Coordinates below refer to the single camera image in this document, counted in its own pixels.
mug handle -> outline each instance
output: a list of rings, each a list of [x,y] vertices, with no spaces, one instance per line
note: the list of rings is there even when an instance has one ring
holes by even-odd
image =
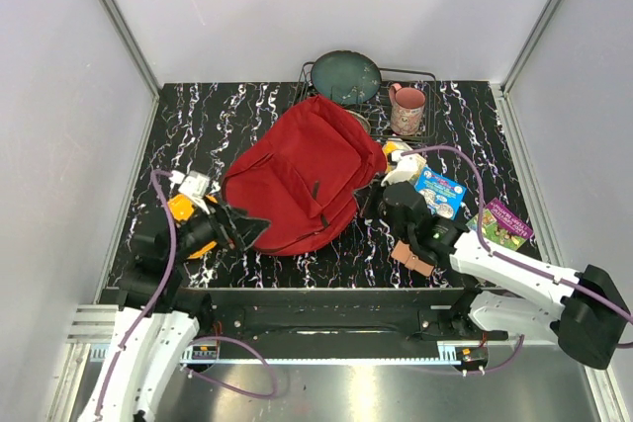
[[[396,93],[403,89],[399,83],[394,83],[389,88],[389,99],[392,103],[396,101]]]

white panel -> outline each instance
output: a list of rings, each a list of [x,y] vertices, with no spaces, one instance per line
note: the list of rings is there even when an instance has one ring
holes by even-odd
[[[118,0],[159,81],[295,81],[332,49],[500,81],[547,0]]]
[[[0,0],[0,417],[44,420],[151,98],[98,0]]]
[[[633,307],[631,25],[631,0],[565,0],[511,96],[566,264],[603,267]],[[633,352],[613,361],[631,412]]]

black marble surface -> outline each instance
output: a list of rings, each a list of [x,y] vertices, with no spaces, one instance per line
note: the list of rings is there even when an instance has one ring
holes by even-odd
[[[149,186],[149,171],[197,170],[212,177],[219,189],[231,162],[271,127],[295,95],[293,83],[169,84],[150,133],[136,188],[108,285],[115,287],[133,256],[131,237],[164,222]],[[436,110],[436,135],[429,144],[461,148],[482,174],[486,202],[499,198],[529,224],[529,217],[486,82],[443,81]],[[466,221],[477,213],[476,182],[463,161],[449,153],[431,153],[428,165],[464,184],[468,193],[457,216]],[[168,182],[164,187],[169,190]],[[354,219],[323,249],[278,258],[219,250],[186,266],[195,288],[418,288],[448,287],[441,272],[430,278],[411,272],[390,258],[394,239],[379,221]],[[520,252],[539,258],[535,239]]]

purple book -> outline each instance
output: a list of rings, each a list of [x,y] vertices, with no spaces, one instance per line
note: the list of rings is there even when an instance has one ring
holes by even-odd
[[[477,229],[476,215],[468,221],[468,227]],[[534,235],[534,231],[497,198],[484,207],[482,232],[490,241],[513,251]]]

wire rack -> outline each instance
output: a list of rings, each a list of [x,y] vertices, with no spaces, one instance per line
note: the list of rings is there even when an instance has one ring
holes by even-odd
[[[291,104],[288,105],[289,109],[293,105],[318,94],[318,91],[315,89],[311,80],[311,71],[314,64],[315,63],[313,61],[309,61],[303,65],[299,75],[295,96],[291,99]],[[409,77],[413,75],[416,79],[413,81],[383,81],[378,93],[376,93],[373,98],[364,102],[361,101],[360,98],[357,98],[357,104],[343,106],[343,108],[363,116],[369,122],[371,127],[369,134],[372,138],[383,142],[395,136],[391,129],[392,105],[389,99],[390,86],[393,83],[398,82],[404,87],[409,86],[419,89],[426,95],[426,105],[424,106],[424,114],[422,116],[419,131],[415,135],[397,135],[397,137],[413,144],[429,142],[435,136],[435,112],[438,104],[440,104],[440,97],[437,93],[438,83],[435,75],[433,73],[412,71],[408,69],[378,69],[380,69],[381,73],[398,73],[402,75],[409,75]]]

